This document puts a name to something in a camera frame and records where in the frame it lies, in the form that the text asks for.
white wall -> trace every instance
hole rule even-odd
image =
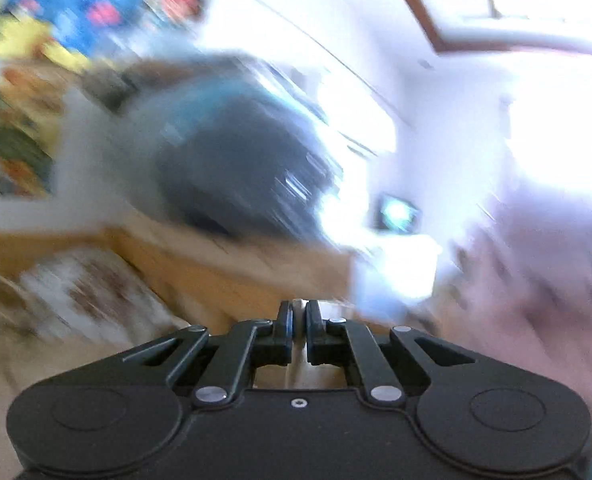
[[[506,168],[503,101],[512,79],[472,73],[410,84],[413,136],[406,152],[408,197],[423,211],[421,230],[444,249],[438,276],[450,269],[450,241],[482,215]]]
[[[337,58],[399,110],[407,110],[402,75],[343,0],[211,0],[208,16],[201,40],[206,46],[239,48],[297,66],[341,70]],[[56,196],[35,203],[0,200],[0,230],[94,229],[101,222],[121,218],[124,204],[102,183],[97,171],[96,139],[103,129],[103,113],[77,92],[70,99]],[[401,137],[401,149],[404,143]],[[385,187],[396,192],[400,153],[375,167],[370,183],[374,196]]]

